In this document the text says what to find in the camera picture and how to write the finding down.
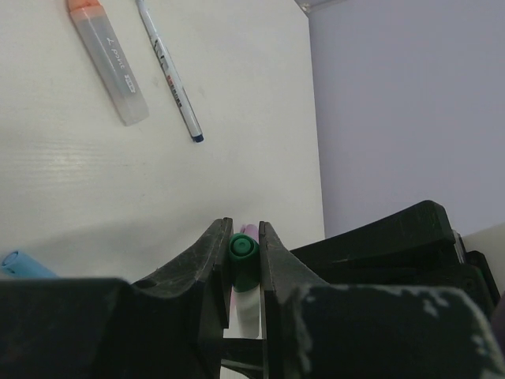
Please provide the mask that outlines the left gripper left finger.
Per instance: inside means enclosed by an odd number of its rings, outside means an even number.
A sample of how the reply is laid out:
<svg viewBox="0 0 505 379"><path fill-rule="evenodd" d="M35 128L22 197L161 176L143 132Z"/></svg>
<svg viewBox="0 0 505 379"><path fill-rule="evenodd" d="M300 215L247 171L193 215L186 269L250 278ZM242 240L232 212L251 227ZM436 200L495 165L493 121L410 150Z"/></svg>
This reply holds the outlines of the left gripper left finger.
<svg viewBox="0 0 505 379"><path fill-rule="evenodd" d="M4 280L4 378L217 378L229 324L233 234L217 219L135 283Z"/></svg>

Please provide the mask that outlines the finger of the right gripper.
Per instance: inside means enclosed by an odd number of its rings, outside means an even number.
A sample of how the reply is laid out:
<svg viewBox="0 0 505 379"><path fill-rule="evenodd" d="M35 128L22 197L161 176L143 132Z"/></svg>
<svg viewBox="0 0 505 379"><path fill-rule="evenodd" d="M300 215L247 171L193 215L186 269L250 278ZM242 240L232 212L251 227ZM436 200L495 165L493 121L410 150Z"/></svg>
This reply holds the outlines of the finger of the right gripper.
<svg viewBox="0 0 505 379"><path fill-rule="evenodd" d="M434 201L292 253L332 284L456 287L487 316L500 300L485 255L465 247L445 208Z"/></svg>

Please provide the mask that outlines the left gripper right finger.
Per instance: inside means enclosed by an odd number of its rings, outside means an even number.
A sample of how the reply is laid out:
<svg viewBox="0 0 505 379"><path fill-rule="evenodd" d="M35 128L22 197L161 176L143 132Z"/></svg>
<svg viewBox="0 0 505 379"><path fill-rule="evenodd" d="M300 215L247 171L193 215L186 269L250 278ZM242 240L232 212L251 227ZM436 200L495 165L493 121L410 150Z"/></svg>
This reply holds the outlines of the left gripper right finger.
<svg viewBox="0 0 505 379"><path fill-rule="evenodd" d="M266 378L493 378L488 318L453 287L330 285L260 224Z"/></svg>

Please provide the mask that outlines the dark green pen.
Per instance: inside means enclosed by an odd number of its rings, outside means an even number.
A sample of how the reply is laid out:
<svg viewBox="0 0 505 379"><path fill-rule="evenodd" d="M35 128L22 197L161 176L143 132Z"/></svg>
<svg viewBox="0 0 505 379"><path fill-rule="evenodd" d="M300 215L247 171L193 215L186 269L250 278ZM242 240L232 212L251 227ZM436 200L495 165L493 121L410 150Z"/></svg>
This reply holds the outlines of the dark green pen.
<svg viewBox="0 0 505 379"><path fill-rule="evenodd" d="M256 339L260 334L260 287L233 294L241 337Z"/></svg>

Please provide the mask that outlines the dark green pen cap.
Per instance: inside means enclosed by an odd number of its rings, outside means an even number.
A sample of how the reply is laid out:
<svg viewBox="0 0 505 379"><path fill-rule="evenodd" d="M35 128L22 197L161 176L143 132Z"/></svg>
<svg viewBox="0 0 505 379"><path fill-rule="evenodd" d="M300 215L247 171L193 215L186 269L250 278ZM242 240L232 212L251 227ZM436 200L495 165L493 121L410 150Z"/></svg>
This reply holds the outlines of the dark green pen cap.
<svg viewBox="0 0 505 379"><path fill-rule="evenodd" d="M236 292L246 292L260 284L260 247L246 234L234 234L229 244L232 285Z"/></svg>

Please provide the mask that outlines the dark blue pen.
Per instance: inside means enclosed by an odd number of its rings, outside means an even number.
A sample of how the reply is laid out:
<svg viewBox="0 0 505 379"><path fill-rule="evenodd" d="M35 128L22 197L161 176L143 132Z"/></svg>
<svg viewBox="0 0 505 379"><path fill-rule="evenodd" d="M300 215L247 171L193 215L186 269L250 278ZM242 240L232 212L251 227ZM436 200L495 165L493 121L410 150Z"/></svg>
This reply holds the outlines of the dark blue pen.
<svg viewBox="0 0 505 379"><path fill-rule="evenodd" d="M179 113L181 114L187 130L189 131L189 135L195 143L201 143L204 141L204 134L170 53L153 23L152 16L148 11L145 1L136 0L136 5L140 18L148 34L148 38L151 42L152 49L155 52L161 70L163 71L163 75L169 85L174 102L176 103Z"/></svg>

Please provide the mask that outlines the orange highlighter body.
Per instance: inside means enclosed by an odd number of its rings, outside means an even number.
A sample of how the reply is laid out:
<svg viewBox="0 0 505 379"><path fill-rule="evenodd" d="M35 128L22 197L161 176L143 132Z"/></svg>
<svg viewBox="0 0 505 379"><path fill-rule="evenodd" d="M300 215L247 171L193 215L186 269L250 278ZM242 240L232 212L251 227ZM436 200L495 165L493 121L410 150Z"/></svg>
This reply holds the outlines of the orange highlighter body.
<svg viewBox="0 0 505 379"><path fill-rule="evenodd" d="M148 105L101 3L68 1L67 6L123 123L131 126L145 120Z"/></svg>

